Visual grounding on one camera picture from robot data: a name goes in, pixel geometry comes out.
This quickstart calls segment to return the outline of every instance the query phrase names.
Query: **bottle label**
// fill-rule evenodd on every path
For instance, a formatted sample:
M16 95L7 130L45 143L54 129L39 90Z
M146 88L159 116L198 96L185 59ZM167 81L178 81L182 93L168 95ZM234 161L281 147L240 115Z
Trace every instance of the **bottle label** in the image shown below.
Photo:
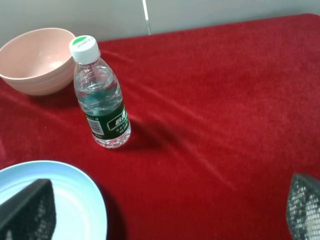
M98 139L116 139L129 127L129 119L124 102L116 110L107 115L92 116L85 113L85 116L92 134Z

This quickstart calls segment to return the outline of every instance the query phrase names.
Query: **black mesh object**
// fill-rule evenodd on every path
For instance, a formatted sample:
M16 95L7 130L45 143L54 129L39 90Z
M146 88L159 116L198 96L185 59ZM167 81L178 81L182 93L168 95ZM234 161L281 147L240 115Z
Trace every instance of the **black mesh object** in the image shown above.
M293 240L320 240L320 181L295 174L291 181L286 221Z
M56 227L52 183L38 179L0 205L0 240L50 240Z

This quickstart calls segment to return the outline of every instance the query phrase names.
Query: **light blue plate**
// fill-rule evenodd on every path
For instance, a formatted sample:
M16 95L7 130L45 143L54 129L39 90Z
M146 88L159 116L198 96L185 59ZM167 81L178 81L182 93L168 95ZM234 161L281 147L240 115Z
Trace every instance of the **light blue plate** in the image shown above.
M29 161L0 171L0 204L37 179L53 185L56 227L52 240L106 240L107 212L92 179L58 161Z

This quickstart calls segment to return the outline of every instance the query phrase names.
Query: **red velvet cloth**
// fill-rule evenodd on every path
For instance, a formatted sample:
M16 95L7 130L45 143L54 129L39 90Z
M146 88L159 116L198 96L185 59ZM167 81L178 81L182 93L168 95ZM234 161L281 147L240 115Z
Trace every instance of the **red velvet cloth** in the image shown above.
M292 174L320 178L320 17L100 43L132 126L93 141L73 86L0 83L0 168L63 161L100 186L112 240L289 240Z

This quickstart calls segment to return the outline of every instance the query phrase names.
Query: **plastic bottle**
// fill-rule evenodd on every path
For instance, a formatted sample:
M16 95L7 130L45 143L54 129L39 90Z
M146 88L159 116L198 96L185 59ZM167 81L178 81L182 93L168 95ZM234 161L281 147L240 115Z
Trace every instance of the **plastic bottle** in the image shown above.
M74 90L95 141L105 148L117 148L130 136L131 126L118 79L100 58L97 41L83 35L69 48L74 61Z

